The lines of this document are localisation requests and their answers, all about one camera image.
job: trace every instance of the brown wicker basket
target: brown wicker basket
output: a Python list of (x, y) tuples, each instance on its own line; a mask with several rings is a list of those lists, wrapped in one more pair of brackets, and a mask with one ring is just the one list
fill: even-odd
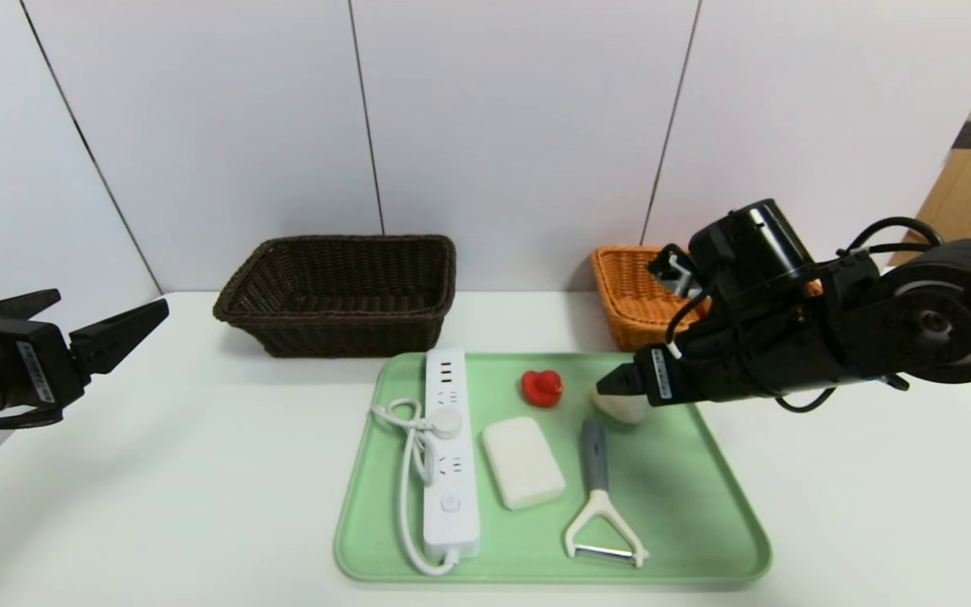
[(442, 235), (294, 237), (258, 246), (212, 314), (273, 357), (392, 357), (432, 348), (454, 296)]

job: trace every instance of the power switch button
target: power switch button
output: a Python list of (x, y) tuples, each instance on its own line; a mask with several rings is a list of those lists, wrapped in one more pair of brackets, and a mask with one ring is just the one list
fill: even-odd
[(440, 508), (444, 512), (458, 512), (459, 496), (455, 493), (446, 493), (443, 498), (440, 498)]

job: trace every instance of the red rubber duck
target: red rubber duck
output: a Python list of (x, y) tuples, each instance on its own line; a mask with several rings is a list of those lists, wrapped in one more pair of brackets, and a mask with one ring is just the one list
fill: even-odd
[(560, 402), (560, 395), (564, 392), (560, 374), (547, 369), (544, 372), (529, 370), (520, 380), (523, 386), (523, 396), (536, 407), (552, 407)]

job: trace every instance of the gray peeler handle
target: gray peeler handle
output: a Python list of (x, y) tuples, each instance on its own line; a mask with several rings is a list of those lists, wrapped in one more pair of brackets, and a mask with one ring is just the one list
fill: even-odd
[(582, 473), (587, 492), (609, 491), (609, 461), (605, 458), (605, 425), (597, 417), (582, 423)]

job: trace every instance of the white table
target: white table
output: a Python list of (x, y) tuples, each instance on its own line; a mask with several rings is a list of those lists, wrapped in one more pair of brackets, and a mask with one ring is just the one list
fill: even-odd
[[(383, 361), (273, 360), (213, 301), (170, 295), (65, 423), (0, 449), (0, 606), (971, 604), (971, 384), (919, 380), (701, 405), (774, 546), (745, 588), (354, 583), (332, 539)], [(593, 293), (460, 293), (440, 345), (612, 349)]]

